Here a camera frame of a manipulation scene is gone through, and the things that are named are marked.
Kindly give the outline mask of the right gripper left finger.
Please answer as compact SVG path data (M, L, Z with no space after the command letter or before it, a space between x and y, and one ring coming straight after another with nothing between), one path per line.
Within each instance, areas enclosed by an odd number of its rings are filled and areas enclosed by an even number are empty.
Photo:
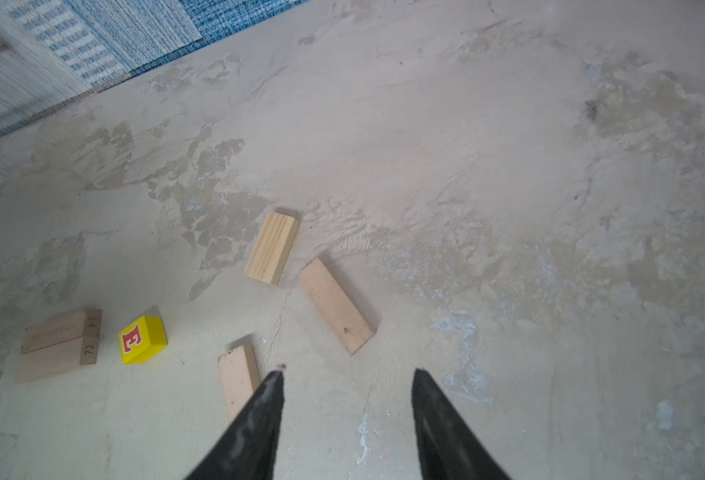
M272 370L186 478L272 480L283 409L284 371Z

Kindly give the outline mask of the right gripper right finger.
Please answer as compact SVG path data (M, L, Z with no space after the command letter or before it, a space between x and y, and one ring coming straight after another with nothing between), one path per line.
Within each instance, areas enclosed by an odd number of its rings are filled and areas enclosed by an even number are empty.
M427 370L415 371L412 408L422 478L510 480Z

